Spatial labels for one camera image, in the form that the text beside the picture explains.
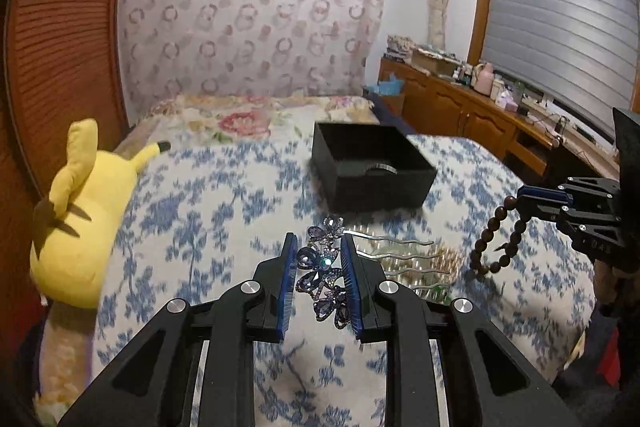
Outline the person's hand on gripper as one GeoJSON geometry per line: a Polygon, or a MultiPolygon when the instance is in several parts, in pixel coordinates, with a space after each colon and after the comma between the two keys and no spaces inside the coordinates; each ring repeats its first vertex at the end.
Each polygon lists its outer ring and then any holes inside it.
{"type": "Polygon", "coordinates": [[[627,273],[601,260],[594,265],[593,287],[602,305],[626,306],[639,300],[640,271],[627,273]]]}

